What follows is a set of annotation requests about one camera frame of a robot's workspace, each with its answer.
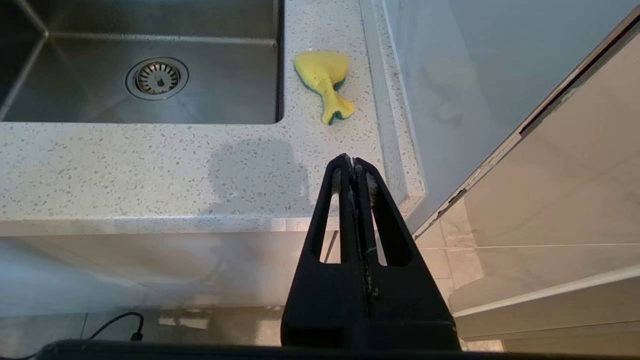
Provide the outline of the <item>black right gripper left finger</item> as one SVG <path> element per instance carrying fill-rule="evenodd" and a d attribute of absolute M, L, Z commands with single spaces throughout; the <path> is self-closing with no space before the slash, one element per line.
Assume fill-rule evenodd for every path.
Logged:
<path fill-rule="evenodd" d="M 281 321 L 284 347 L 349 347 L 367 315 L 356 230 L 352 162 L 345 153 L 326 167 Z M 332 196 L 338 194 L 340 261 L 324 263 L 322 247 Z"/>

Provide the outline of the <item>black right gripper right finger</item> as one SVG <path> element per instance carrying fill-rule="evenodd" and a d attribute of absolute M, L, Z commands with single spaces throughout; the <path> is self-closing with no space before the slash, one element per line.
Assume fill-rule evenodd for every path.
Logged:
<path fill-rule="evenodd" d="M 357 157 L 354 184 L 366 342 L 459 351 L 455 321 L 380 172 Z"/>

